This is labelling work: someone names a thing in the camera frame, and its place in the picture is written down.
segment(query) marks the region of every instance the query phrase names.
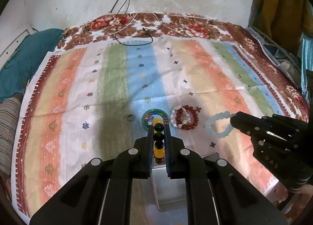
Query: teal pillow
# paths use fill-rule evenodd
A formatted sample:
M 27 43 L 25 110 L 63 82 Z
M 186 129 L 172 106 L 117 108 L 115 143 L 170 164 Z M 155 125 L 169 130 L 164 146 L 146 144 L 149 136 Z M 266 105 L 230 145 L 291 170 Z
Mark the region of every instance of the teal pillow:
M 61 29 L 48 29 L 26 36 L 0 70 L 0 102 L 15 93 L 25 93 L 27 81 L 36 73 L 48 51 L 63 37 Z

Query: green stripe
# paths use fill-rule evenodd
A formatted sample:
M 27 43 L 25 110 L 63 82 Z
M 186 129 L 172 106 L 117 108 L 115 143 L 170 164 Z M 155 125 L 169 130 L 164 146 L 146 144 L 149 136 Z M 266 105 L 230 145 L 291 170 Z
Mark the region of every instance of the green stripe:
M 261 112 L 265 115 L 272 115 L 274 114 L 273 109 L 271 108 L 270 104 L 265 99 L 263 93 L 258 88 L 257 83 L 250 78 L 248 73 L 240 66 L 240 64 L 234 59 L 233 55 L 229 53 L 227 48 L 225 48 L 222 44 L 214 42 L 215 50 L 220 54 L 221 58 L 229 65 L 232 69 L 233 73 L 236 76 L 241 75 L 241 77 L 237 77 L 245 86 L 250 86 L 251 88 L 247 91 L 255 100 L 257 106 L 260 108 Z
M 113 159 L 132 147 L 127 97 L 126 46 L 110 44 L 99 72 L 96 112 L 101 113 L 101 158 Z

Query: bed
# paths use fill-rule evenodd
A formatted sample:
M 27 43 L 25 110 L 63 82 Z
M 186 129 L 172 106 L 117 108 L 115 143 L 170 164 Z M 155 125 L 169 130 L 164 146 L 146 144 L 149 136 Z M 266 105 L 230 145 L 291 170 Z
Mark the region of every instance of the bed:
M 169 114 L 177 105 L 197 108 L 199 122 L 188 131 L 171 125 L 172 135 L 202 157 L 219 153 L 265 196 L 278 180 L 254 159 L 249 137 L 233 129 L 229 117 L 243 111 L 307 121 L 309 109 L 238 25 L 177 13 L 101 16 L 66 30 L 26 89 L 12 157 L 14 209 L 29 224 L 92 158 L 115 158 L 146 135 L 146 111 Z M 187 209 L 159 212 L 151 181 L 136 180 L 130 219 L 185 225 Z

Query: brown cloth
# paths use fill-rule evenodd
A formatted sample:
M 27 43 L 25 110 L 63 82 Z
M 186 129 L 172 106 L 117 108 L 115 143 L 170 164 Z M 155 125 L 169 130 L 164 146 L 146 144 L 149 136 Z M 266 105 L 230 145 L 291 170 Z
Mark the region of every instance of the brown cloth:
M 313 19 L 308 0 L 255 0 L 260 14 L 254 26 L 278 45 L 298 54 L 301 35 L 313 33 Z

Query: multicolored beaded bracelet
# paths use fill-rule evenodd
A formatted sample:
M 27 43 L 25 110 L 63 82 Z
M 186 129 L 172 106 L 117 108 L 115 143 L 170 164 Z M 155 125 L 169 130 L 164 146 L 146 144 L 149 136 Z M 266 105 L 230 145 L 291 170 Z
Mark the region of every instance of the multicolored beaded bracelet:
M 141 124 L 146 131 L 148 131 L 149 121 L 152 121 L 151 117 L 153 115 L 161 116 L 163 123 L 168 124 L 168 115 L 163 110 L 157 108 L 149 109 L 147 112 L 143 114 L 141 118 Z
M 198 125 L 197 112 L 200 112 L 200 110 L 201 108 L 196 107 L 194 109 L 188 105 L 176 106 L 170 114 L 171 124 L 173 127 L 180 128 L 182 130 L 194 129 L 194 127 Z

